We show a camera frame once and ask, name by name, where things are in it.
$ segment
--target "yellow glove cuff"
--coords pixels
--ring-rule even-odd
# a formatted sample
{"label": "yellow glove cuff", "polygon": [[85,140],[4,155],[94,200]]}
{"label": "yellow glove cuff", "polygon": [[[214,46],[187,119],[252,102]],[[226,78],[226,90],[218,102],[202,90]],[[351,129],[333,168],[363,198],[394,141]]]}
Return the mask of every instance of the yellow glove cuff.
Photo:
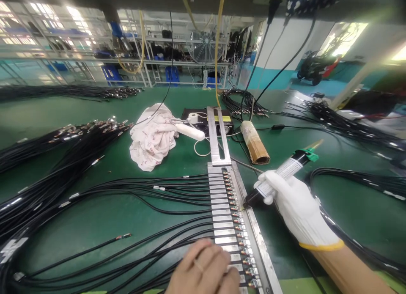
{"label": "yellow glove cuff", "polygon": [[302,248],[305,248],[306,250],[324,251],[324,252],[340,250],[345,246],[344,241],[341,239],[333,245],[317,245],[316,246],[316,245],[307,245],[307,244],[300,243],[300,242],[299,242],[299,245]]}

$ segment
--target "glue syringe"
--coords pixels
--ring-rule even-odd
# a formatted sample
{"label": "glue syringe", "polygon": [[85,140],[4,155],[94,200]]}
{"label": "glue syringe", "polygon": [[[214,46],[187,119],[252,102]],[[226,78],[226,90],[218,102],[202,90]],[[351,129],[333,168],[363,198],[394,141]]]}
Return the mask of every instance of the glue syringe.
{"label": "glue syringe", "polygon": [[[287,159],[276,171],[284,179],[288,179],[293,176],[296,172],[301,170],[304,165],[308,162],[315,162],[318,160],[318,155],[314,154],[314,150],[321,145],[323,140],[320,140],[305,149],[296,150],[293,155]],[[276,190],[269,185],[267,181],[263,181],[254,190],[247,195],[245,198],[245,203],[243,208],[249,206],[253,207],[258,204],[260,201],[263,201],[265,204],[272,204],[276,196]]]}

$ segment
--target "green workbench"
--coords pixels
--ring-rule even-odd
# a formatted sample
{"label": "green workbench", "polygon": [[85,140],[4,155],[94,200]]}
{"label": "green workbench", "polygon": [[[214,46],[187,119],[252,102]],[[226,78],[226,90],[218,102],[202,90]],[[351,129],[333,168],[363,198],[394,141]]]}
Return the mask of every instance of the green workbench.
{"label": "green workbench", "polygon": [[[112,99],[110,102],[101,103],[52,97],[0,104],[0,148],[10,146],[24,137],[40,136],[67,124],[82,124],[94,119],[104,120],[112,115],[115,115],[118,121],[126,119],[136,121],[146,107],[162,100],[166,90],[167,88],[146,89],[145,92],[132,98]],[[261,98],[260,103],[269,109],[281,111],[285,105],[284,101],[298,102],[297,97],[300,96],[299,93],[293,91],[269,90]],[[173,88],[170,90],[165,104],[175,117],[180,117],[184,108],[201,109],[208,105],[216,105],[216,100],[213,91]],[[276,115],[270,115],[269,118],[254,117],[253,122],[256,128],[266,128],[274,124],[311,126],[304,121]],[[295,149],[306,147],[323,138],[323,145],[317,149],[320,159],[317,162],[309,163],[298,174],[300,179],[307,172],[318,167],[390,174],[390,164],[387,160],[361,150],[359,145],[351,140],[316,130],[290,128],[285,128],[281,132],[263,130],[259,131],[259,135],[271,157],[270,164],[257,166],[262,170],[276,169]],[[231,155],[248,163],[241,145],[230,138],[228,140]],[[207,162],[211,160],[210,156],[198,157],[193,151],[195,141],[186,136],[180,136],[176,141],[176,147],[169,152],[162,164],[158,165],[153,172],[145,173],[130,158],[131,141],[131,137],[127,133],[110,146],[105,152],[105,157],[86,172],[70,193],[80,192],[112,179],[206,173]],[[45,176],[65,150],[62,146],[0,175],[0,201]],[[202,154],[207,153],[209,151],[208,142],[198,143],[197,151]],[[249,192],[257,176],[254,171],[244,166],[240,165],[239,169],[246,190]],[[387,257],[406,263],[406,250],[404,249],[406,246],[404,230],[406,212],[402,202],[364,186],[331,176],[317,178],[315,190],[323,207],[350,236]],[[156,199],[153,200],[153,204],[168,210],[201,209],[198,206]],[[256,209],[255,215],[283,291],[285,293],[317,293],[317,286],[305,266],[301,253],[275,209],[264,206]],[[159,214],[134,197],[127,195],[92,198],[75,205],[43,227],[24,248],[19,257],[18,267],[24,272],[32,272],[118,235],[129,232],[133,234],[128,239],[120,240],[72,260],[42,276],[52,277],[66,274],[105,258],[152,233],[191,218],[192,216]],[[159,240],[154,241],[152,245],[156,245],[157,242]],[[150,250],[151,245],[143,245],[135,251],[124,254],[118,260],[109,262],[98,272],[138,259]],[[185,249],[179,249],[164,257],[156,269],[148,270],[142,278],[125,289],[133,289],[141,281],[161,272],[181,258],[184,252]],[[314,267],[318,275],[325,275],[318,264],[314,264]],[[119,278],[105,289],[110,289],[124,280],[126,278]],[[323,283],[330,291],[335,291],[328,278],[323,278]],[[400,293],[406,293],[404,288],[396,287],[396,289]]]}

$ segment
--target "yellow hose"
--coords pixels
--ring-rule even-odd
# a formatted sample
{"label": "yellow hose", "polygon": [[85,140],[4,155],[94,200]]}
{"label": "yellow hose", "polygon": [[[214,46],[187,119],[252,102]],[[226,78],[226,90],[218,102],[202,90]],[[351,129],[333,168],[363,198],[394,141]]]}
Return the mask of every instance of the yellow hose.
{"label": "yellow hose", "polygon": [[219,101],[219,94],[217,91],[217,62],[218,62],[218,53],[219,53],[219,38],[220,38],[220,24],[221,24],[221,15],[223,13],[223,6],[224,6],[224,0],[220,0],[220,6],[219,6],[219,15],[217,16],[217,31],[216,31],[216,47],[214,49],[214,79],[216,80],[216,100],[217,104],[220,107],[220,101]]}
{"label": "yellow hose", "polygon": [[135,71],[127,70],[127,69],[125,68],[125,66],[123,65],[123,63],[121,62],[120,56],[118,57],[118,64],[121,66],[121,68],[122,68],[125,72],[130,73],[130,74],[137,74],[139,71],[141,71],[141,68],[142,68],[142,66],[143,66],[143,64],[144,64],[145,29],[144,29],[143,12],[142,12],[142,11],[139,11],[139,12],[140,12],[141,37],[143,38],[143,41],[142,41],[142,46],[143,46],[143,48],[141,49],[141,62],[140,62],[140,66],[139,66]]}
{"label": "yellow hose", "polygon": [[182,1],[183,1],[183,4],[185,5],[186,11],[187,11],[187,13],[189,14],[190,20],[192,21],[193,26],[195,27],[195,29],[196,29],[197,31],[199,31],[199,32],[204,31],[204,30],[206,29],[206,27],[208,27],[208,25],[210,24],[211,20],[213,19],[213,14],[210,16],[210,19],[209,19],[209,21],[206,23],[206,25],[204,26],[203,30],[199,30],[198,27],[197,27],[197,25],[196,25],[195,19],[193,18],[192,10],[190,9],[189,2],[187,2],[187,0],[182,0]]}

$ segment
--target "gloved hand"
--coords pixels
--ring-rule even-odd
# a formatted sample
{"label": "gloved hand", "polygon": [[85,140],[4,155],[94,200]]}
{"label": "gloved hand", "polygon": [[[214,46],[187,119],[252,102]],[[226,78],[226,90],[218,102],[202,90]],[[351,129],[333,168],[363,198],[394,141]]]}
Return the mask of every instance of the gloved hand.
{"label": "gloved hand", "polygon": [[319,204],[305,183],[294,176],[285,180],[274,171],[264,172],[258,180],[254,187],[267,181],[276,189],[279,211],[300,246],[308,250],[338,250],[344,246],[324,221]]}
{"label": "gloved hand", "polygon": [[166,294],[239,294],[240,275],[230,254],[208,239],[196,241],[183,257]]}

